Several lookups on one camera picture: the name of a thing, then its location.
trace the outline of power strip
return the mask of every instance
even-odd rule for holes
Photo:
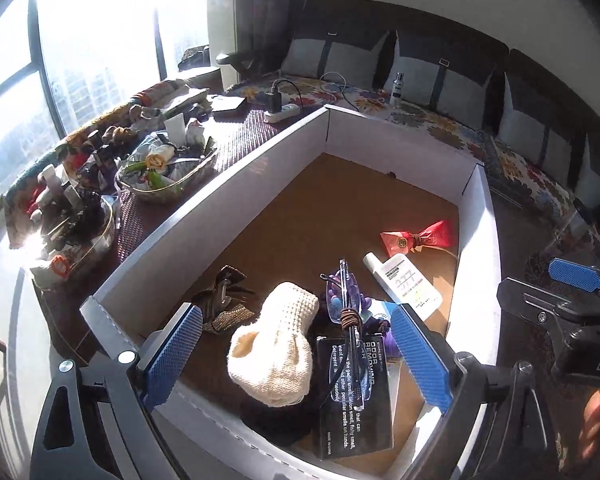
[[[266,123],[277,123],[282,119],[286,119],[288,117],[293,117],[294,115],[300,114],[300,107],[295,104],[284,105],[282,109],[272,114],[271,112],[264,112],[264,121]]]

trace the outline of red package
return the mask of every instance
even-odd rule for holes
[[[71,264],[64,254],[56,254],[56,256],[51,259],[51,270],[62,279],[66,280],[69,272],[71,272]]]
[[[45,189],[46,184],[38,184],[36,189],[33,190],[33,193],[31,194],[31,200],[29,200],[24,206],[24,211],[27,213],[27,216],[31,216],[31,213],[33,213],[36,209],[39,209],[36,199]]]
[[[389,257],[394,254],[407,254],[410,251],[421,251],[423,247],[447,250],[455,245],[454,234],[451,224],[447,220],[441,220],[427,227],[419,234],[411,234],[408,231],[394,231],[391,233],[380,233]]]

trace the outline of window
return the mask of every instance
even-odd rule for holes
[[[40,75],[31,74],[0,97],[0,194],[58,142]]]
[[[31,62],[29,0],[13,0],[0,17],[0,85]]]
[[[72,132],[159,81],[156,34],[174,77],[184,51],[208,43],[206,0],[9,4],[0,17],[0,194],[62,129]]]
[[[67,132],[160,80],[148,0],[38,0],[40,41]]]
[[[174,77],[185,50],[209,43],[206,0],[157,0],[156,6],[167,76]]]

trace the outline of floor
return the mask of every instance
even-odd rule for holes
[[[27,251],[10,250],[0,237],[0,466],[15,479],[29,477],[29,460],[38,417],[60,356],[51,345],[48,327],[33,284],[25,272]]]
[[[551,240],[551,230],[507,200],[492,194],[494,214],[498,226],[498,242],[502,277],[524,280],[524,265],[530,254],[540,250]],[[592,265],[590,254],[574,254],[573,260]],[[588,386],[564,385],[555,381],[550,374],[551,361],[542,351],[543,334],[521,319],[506,312],[502,313],[500,325],[500,351],[498,364],[513,366],[525,360],[534,366],[539,391],[544,395],[560,442],[560,459],[565,470],[574,467],[577,439],[582,426],[582,413],[594,391]],[[586,478],[600,479],[600,453],[589,467]]]
[[[499,196],[494,195],[493,204],[502,275],[521,278],[527,257],[543,247],[550,238],[550,230]],[[29,476],[38,416],[52,373],[62,360],[52,346],[45,317],[25,272],[27,261],[26,248],[10,250],[6,236],[0,237],[0,339],[8,347],[6,356],[0,354],[0,448],[4,452],[4,462],[0,465],[18,480]],[[500,363],[510,366],[519,359],[528,360],[541,374],[545,362],[529,345],[532,337],[528,325],[503,314]],[[555,389],[555,384],[544,378],[541,387],[549,391]],[[569,392],[568,398],[557,401],[553,409],[569,415],[563,416],[558,425],[571,435],[563,444],[572,451],[573,435],[577,436],[581,421],[581,397]]]

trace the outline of blue gripper pad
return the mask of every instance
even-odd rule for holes
[[[144,376],[146,393],[142,403],[149,412],[167,401],[201,334],[202,312],[193,306]]]
[[[424,400],[446,413],[453,402],[449,372],[422,332],[400,307],[391,314],[391,333]]]
[[[590,267],[554,258],[549,264],[549,276],[556,282],[575,286],[586,292],[600,290],[600,276]]]

